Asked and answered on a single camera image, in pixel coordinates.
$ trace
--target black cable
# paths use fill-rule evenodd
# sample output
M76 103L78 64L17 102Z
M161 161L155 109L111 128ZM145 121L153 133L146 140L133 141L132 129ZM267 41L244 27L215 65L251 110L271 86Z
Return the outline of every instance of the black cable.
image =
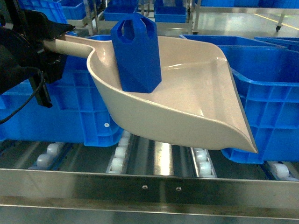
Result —
M45 79L43 76L43 73L38 70L38 73L41 76L41 82L39 83L38 87L32 92L32 94L30 95L30 97L25 101L25 103L23 103L18 109L16 109L15 111L13 111L9 116L7 116L6 118L0 120L0 125L4 124L5 122L7 122L9 119L11 119L17 112L19 112L21 109L24 108L24 106L27 105L27 103L29 103L29 101L41 90L41 88L43 87L43 85L45 84Z

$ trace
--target metal shelf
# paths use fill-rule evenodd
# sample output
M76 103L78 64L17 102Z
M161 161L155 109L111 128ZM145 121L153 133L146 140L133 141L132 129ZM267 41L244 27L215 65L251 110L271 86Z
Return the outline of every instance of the metal shelf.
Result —
M2 212L14 207L13 211L28 208L37 211L36 214L47 210L51 217L62 209L65 215L72 210L86 211L86 215L93 210L102 216L112 211L119 212L118 216L121 213L128 216L150 213L150 217L160 213L167 217L177 214L180 223L186 216L197 222L209 216L209 223L219 217L235 217L238 221L246 217L251 223L257 217L263 218L263 223L277 218L285 219L285 223L287 219L299 220L299 182L265 180L267 177L260 166L224 160L221 152L213 151L209 157L216 165L215 172L219 170L218 178L214 179L196 178L194 153L190 148L169 145L165 149L171 149L172 156L162 159L154 141L138 136L131 138L126 175L105 174L115 146L99 148L82 144L71 144L71 150L59 163L59 171L20 169L30 166L46 145L13 142L0 147L0 164L4 164L0 167L3 208L0 217L5 216ZM12 160L10 155L17 156ZM153 175L163 164L175 176Z

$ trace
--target blue plastic object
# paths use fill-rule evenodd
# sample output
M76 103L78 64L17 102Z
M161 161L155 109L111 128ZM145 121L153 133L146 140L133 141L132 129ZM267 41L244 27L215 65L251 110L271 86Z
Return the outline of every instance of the blue plastic object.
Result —
M186 22L187 12L184 7L157 7L155 22Z
M233 7L235 0L202 0L201 6L208 7Z
M299 37L255 37L254 39L279 44L285 46L288 50L299 51Z
M111 29L111 37L122 89L153 92L162 81L156 24L128 14Z
M111 0L108 6L137 6L139 0Z
M86 16L83 0L60 0L65 17L68 20L81 20Z
M62 141L99 147L119 141L122 129L110 117L87 71L86 59L69 56L63 78L47 86L53 106L45 108L32 99L0 125L0 140ZM17 109L31 93L26 81L0 95L0 118Z
M22 9L35 10L46 14L49 20L66 24L62 6L58 2L45 0L19 0Z
M279 48L222 47L259 154L222 153L238 163L299 161L299 52Z
M272 43L253 40L240 36L216 36L216 35L180 35L181 38L186 38L194 41L203 41L222 46L257 46L257 47L279 47Z
M299 0L274 0L273 8L299 8Z
M235 7L257 7L259 0L235 0Z
M260 0L258 6L263 8L272 8L274 0Z
M106 21L119 21L123 19L127 14L131 14L137 11L136 6L108 6L104 10L104 18Z

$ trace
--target floor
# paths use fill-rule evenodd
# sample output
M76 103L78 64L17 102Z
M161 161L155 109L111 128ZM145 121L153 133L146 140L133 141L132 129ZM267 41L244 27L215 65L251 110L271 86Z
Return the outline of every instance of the floor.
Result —
M279 18L280 15L270 14L201 13L198 29L201 35L299 37L299 15L286 15L284 25L276 32Z

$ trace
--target stainless steel frame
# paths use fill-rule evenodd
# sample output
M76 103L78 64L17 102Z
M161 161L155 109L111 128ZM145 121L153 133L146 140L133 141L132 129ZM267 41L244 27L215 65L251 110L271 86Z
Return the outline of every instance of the stainless steel frame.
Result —
M299 182L12 169L0 180L1 206L299 220Z

